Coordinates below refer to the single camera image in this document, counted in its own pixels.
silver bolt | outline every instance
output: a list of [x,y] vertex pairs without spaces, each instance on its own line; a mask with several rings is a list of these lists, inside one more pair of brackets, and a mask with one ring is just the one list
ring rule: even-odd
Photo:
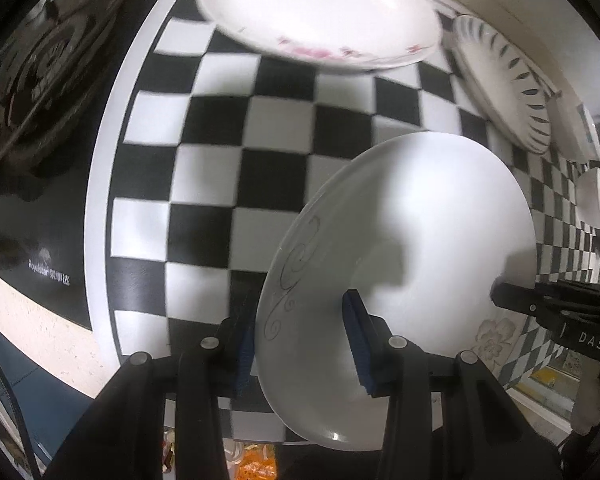
[[129,358],[129,361],[131,361],[133,366],[139,366],[147,362],[148,358],[149,354],[147,352],[136,352]]
[[478,356],[470,350],[465,350],[460,354],[460,359],[468,365],[475,365],[478,362]]
[[408,343],[401,335],[392,335],[388,342],[392,348],[404,348]]
[[202,341],[200,341],[200,346],[205,350],[213,350],[214,348],[218,348],[220,342],[217,337],[205,337]]

